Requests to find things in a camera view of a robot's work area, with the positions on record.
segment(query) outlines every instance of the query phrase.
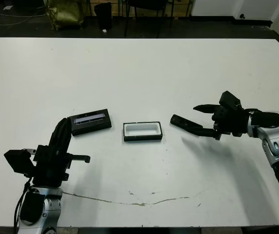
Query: cable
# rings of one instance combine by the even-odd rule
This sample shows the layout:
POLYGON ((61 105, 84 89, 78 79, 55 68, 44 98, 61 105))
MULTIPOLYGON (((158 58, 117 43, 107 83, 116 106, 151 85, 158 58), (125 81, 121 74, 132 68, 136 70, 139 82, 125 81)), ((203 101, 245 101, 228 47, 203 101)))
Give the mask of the cable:
POLYGON ((13 16, 13 15, 6 15, 6 14, 0 14, 0 16, 9 16, 9 17, 21 17, 21 18, 29 18, 29 17, 39 17, 39 16, 45 16, 46 14, 43 15, 38 15, 38 16, 13 16))
POLYGON ((32 177, 24 184, 24 188, 23 188, 23 192, 21 197, 19 198, 16 208, 15 208, 15 212, 14 212, 14 234, 16 234, 17 231, 17 226, 18 226, 18 209, 22 204, 22 200, 23 200, 23 196, 25 195, 25 193, 28 191, 29 187, 30 187, 30 181, 32 180, 32 177))
POLYGON ((20 23, 24 23, 26 22, 27 20, 31 19, 32 17, 38 17, 38 16, 45 16, 46 14, 43 14, 43 15, 38 15, 36 16, 37 12, 33 15, 33 16, 28 16, 27 19, 21 21, 21 22, 17 22, 17 23, 9 23, 9 24, 0 24, 0 26, 11 26, 11 25, 16 25, 16 24, 20 24, 20 23))

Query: floor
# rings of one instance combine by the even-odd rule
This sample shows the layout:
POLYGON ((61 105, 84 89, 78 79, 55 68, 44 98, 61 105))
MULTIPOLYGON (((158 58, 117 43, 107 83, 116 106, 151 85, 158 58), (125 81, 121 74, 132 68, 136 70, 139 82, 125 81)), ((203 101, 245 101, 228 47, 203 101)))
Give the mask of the floor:
MULTIPOLYGON (((49 37, 49 38, 124 38, 124 18, 113 18, 112 29, 104 34, 98 27, 96 18, 86 18, 83 29, 67 28, 54 31, 50 21, 45 15, 45 10, 35 3, 33 7, 12 7, 3 10, 6 5, 11 5, 11 0, 0 0, 0 14, 29 17, 9 17, 0 15, 0 37, 49 37)), ((159 19, 141 18, 130 20, 127 38, 155 38, 159 19)), ((267 26, 237 25, 230 21, 192 21, 190 19, 166 19, 160 30, 159 38, 256 38, 276 39, 279 35, 267 26)), ((71 229, 61 230, 60 233, 74 234, 100 234, 100 233, 129 233, 129 229, 71 229)), ((11 228, 0 228, 0 233, 11 233, 11 228)), ((250 233, 279 233, 279 227, 266 230, 256 228, 206 228, 206 229, 145 229, 145 233, 167 234, 250 234, 250 233)))

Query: white table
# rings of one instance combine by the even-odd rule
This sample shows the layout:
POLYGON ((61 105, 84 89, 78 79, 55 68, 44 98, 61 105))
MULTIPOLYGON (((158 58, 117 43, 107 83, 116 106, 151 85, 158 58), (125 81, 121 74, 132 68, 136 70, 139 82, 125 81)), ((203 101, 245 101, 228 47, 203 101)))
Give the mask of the white table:
POLYGON ((279 185, 260 140, 215 141, 169 123, 178 114, 212 127, 192 107, 225 90, 244 108, 279 111, 279 43, 0 38, 0 226, 13 225, 26 181, 3 154, 48 144, 63 117, 104 108, 112 128, 70 142, 91 162, 72 162, 61 187, 82 197, 63 195, 58 226, 279 225, 279 185), (123 142, 133 121, 160 121, 162 141, 123 142))

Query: chair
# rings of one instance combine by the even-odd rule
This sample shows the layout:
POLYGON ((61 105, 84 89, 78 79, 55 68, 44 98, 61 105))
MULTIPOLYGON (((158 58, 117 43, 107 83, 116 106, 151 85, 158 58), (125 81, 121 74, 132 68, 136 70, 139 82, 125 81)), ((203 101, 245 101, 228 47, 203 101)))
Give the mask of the chair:
MULTIPOLYGON (((172 9, 171 9, 171 24, 172 24, 174 0, 172 0, 171 2, 168 2, 168 0, 126 0, 125 1, 125 4, 126 4, 126 23, 125 23, 124 36, 126 36, 126 32, 127 32, 129 14, 130 14, 130 7, 131 6, 134 7, 135 19, 137 19, 136 8, 155 10, 155 11, 157 11, 157 17, 158 17, 159 11, 162 10, 162 18, 164 18, 165 7, 168 3, 172 4, 172 9)), ((161 23, 159 24, 159 27, 158 27, 157 38, 159 37, 160 28, 161 28, 161 23)))

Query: chair leg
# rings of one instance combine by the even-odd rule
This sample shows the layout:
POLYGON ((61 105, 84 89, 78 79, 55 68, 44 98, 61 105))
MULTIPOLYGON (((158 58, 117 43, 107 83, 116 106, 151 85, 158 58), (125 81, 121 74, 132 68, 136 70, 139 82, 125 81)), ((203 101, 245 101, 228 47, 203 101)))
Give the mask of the chair leg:
POLYGON ((93 16, 92 7, 91 7, 91 0, 89 0, 89 8, 90 8, 90 14, 91 14, 91 16, 93 16))
POLYGON ((174 8, 174 0, 172 0, 172 8, 171 8, 171 21, 170 21, 170 26, 172 26, 172 21, 173 21, 173 8, 174 8))
POLYGON ((126 5, 126 23, 125 23, 125 30, 124 30, 124 36, 125 37, 126 37, 126 30, 128 28, 129 14, 130 14, 130 6, 126 5))
POLYGON ((162 26, 162 23, 163 23, 163 21, 164 21, 164 11, 165 11, 165 6, 164 6, 164 8, 163 8, 163 10, 162 10, 162 17, 161 17, 161 19, 160 19, 160 23, 159 23, 159 27, 158 27, 158 33, 157 33, 157 37, 156 38, 158 38, 159 37, 159 33, 160 33, 160 29, 161 29, 161 26, 162 26))
POLYGON ((138 20, 138 13, 136 11, 136 6, 134 7, 135 19, 138 20))
POLYGON ((190 3, 191 3, 191 0, 188 1, 187 11, 186 11, 186 17, 188 17, 188 10, 189 10, 190 3))

